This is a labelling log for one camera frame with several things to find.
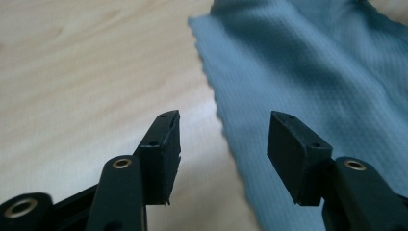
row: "textured fabric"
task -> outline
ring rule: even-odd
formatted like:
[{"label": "textured fabric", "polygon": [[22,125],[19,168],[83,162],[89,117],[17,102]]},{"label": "textured fabric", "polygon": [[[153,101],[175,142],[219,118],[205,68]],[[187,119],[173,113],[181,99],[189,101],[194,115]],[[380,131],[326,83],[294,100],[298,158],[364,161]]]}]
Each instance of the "textured fabric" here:
[{"label": "textured fabric", "polygon": [[270,111],[297,116],[408,195],[408,29],[351,0],[216,0],[190,19],[247,199],[265,230],[324,230],[267,157]]}]

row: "blue cloth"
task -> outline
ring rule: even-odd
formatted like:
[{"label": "blue cloth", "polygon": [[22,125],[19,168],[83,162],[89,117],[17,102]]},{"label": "blue cloth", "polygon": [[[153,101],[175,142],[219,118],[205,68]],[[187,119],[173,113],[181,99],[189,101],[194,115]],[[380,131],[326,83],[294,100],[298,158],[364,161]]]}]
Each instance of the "blue cloth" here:
[{"label": "blue cloth", "polygon": [[270,111],[297,116],[408,195],[408,29],[367,2],[216,0],[191,18],[223,131],[265,230],[324,230],[267,157]]}]

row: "screw hole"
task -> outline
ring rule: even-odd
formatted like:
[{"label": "screw hole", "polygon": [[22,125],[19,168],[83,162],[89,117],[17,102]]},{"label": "screw hole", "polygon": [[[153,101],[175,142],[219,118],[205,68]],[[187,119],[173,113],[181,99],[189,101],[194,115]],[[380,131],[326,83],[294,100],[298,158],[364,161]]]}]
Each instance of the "screw hole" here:
[{"label": "screw hole", "polygon": [[104,231],[120,231],[123,228],[123,224],[119,221],[112,221],[105,225]]},{"label": "screw hole", "polygon": [[114,168],[126,168],[132,164],[132,161],[129,159],[120,159],[114,162]]},{"label": "screw hole", "polygon": [[360,162],[357,162],[357,161],[346,160],[344,162],[344,164],[347,167],[350,167],[351,169],[354,169],[354,170],[366,170],[367,169],[367,167],[365,165],[363,165],[363,164],[361,164]]},{"label": "screw hole", "polygon": [[19,218],[33,211],[37,205],[38,202],[33,198],[22,199],[10,206],[4,216],[6,218]]}]

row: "light wood surface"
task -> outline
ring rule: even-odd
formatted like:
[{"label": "light wood surface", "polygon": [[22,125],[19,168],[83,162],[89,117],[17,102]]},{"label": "light wood surface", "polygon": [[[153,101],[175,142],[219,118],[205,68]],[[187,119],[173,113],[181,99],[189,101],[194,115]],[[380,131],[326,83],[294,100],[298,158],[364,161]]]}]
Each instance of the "light wood surface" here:
[{"label": "light wood surface", "polygon": [[148,207],[149,230],[260,230],[187,25],[211,4],[0,1],[0,203],[94,185],[178,109],[182,162],[171,206]]}]

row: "table surface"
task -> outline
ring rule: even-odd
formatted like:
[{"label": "table surface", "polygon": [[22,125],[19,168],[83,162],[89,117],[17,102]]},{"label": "table surface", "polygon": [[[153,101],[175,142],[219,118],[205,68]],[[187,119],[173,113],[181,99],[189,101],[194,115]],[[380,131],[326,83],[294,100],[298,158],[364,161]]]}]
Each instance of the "table surface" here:
[{"label": "table surface", "polygon": [[[384,2],[373,4],[408,22],[406,1]],[[32,192],[58,202],[94,185],[178,109],[182,162],[171,206],[147,208],[149,229],[260,230],[187,25],[211,4],[1,1],[0,203]]]}]

